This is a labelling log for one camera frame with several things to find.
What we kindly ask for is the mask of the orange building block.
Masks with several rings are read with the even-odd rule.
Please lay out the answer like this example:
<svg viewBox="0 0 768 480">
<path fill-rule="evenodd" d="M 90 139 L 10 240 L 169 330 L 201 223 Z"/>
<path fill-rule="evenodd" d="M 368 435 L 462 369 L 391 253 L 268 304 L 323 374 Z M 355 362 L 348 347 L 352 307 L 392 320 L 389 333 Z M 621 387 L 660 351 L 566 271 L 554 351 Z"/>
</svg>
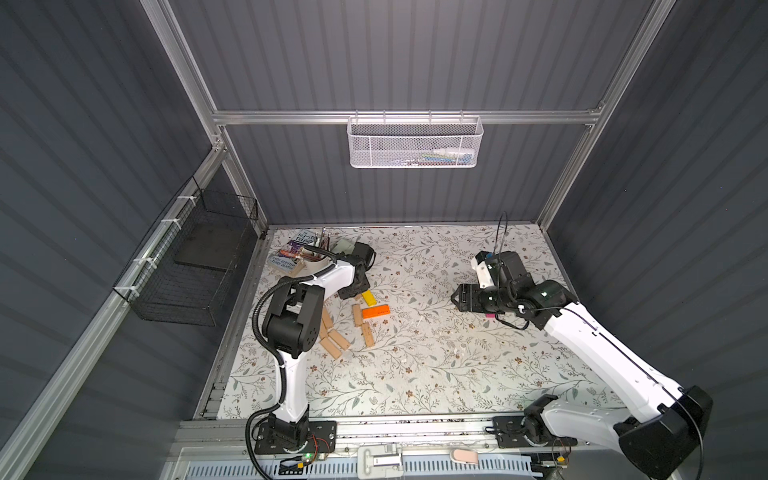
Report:
<svg viewBox="0 0 768 480">
<path fill-rule="evenodd" d="M 389 315 L 391 313 L 390 307 L 386 304 L 376 305 L 368 307 L 362 310 L 362 317 L 364 320 L 378 318 Z"/>
</svg>

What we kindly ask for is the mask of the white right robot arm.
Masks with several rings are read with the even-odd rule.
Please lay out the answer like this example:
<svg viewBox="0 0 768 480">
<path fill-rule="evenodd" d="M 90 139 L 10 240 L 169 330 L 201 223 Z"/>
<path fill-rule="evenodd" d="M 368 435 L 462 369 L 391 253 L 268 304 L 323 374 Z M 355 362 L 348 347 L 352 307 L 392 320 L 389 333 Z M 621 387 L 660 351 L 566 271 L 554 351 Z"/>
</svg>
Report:
<svg viewBox="0 0 768 480">
<path fill-rule="evenodd" d="M 543 394 L 518 426 L 497 427 L 499 439 L 516 435 L 541 447 L 583 440 L 622 453 L 650 479 L 669 478 L 691 453 L 704 451 L 713 400 L 703 389 L 683 388 L 652 367 L 562 284 L 535 282 L 517 253 L 481 251 L 471 266 L 476 283 L 459 285 L 451 296 L 459 311 L 523 319 L 576 354 L 623 403 L 602 410 Z"/>
</svg>

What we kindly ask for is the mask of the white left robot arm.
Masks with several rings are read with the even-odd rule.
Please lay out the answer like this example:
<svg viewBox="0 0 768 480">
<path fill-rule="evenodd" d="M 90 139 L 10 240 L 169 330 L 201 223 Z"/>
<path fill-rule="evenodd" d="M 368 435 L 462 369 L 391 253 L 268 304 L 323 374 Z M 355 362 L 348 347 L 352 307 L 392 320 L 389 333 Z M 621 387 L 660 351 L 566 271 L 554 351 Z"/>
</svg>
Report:
<svg viewBox="0 0 768 480">
<path fill-rule="evenodd" d="M 264 438 L 296 451 L 310 435 L 307 354 L 320 336 L 324 302 L 333 295 L 351 298 L 370 288 L 367 271 L 375 250 L 356 242 L 352 252 L 333 253 L 309 246 L 329 259 L 316 272 L 282 277 L 258 300 L 251 328 L 256 341 L 273 356 L 276 400 L 258 415 L 266 422 Z"/>
</svg>

